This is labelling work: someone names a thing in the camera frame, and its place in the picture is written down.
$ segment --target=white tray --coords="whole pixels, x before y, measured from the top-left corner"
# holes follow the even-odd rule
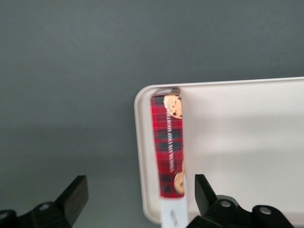
[[[205,174],[217,195],[246,210],[258,204],[281,210],[304,225],[304,77],[152,85],[134,102],[143,211],[160,223],[158,170],[150,97],[180,87],[186,196],[189,216],[199,214],[194,175]]]

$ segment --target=cookie package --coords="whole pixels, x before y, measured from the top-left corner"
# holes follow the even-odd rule
[[[189,221],[184,188],[180,89],[156,91],[151,97],[151,113],[159,171],[161,227],[185,227]]]

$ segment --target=gray background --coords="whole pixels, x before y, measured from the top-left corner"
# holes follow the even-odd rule
[[[152,84],[304,76],[304,1],[0,1],[0,209],[86,174],[75,228],[142,211],[133,101]]]

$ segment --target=cookie image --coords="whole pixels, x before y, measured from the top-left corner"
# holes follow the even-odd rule
[[[170,110],[170,115],[177,119],[182,119],[181,113],[181,96],[178,94],[169,94],[164,96],[163,104],[166,109]]]
[[[174,178],[174,188],[179,194],[184,194],[184,172],[178,172]]]

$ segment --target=red tartan pattern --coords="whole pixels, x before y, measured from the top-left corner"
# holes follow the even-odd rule
[[[173,157],[174,169],[170,170],[169,143],[167,130],[166,108],[163,103],[164,96],[154,96],[151,98],[152,122],[154,131],[154,142],[156,149],[157,164],[159,170],[159,180],[161,196],[166,198],[179,198],[184,194],[179,194],[174,188],[174,177],[178,172],[182,172],[183,161],[183,138],[182,119],[177,119],[170,115],[172,124]]]

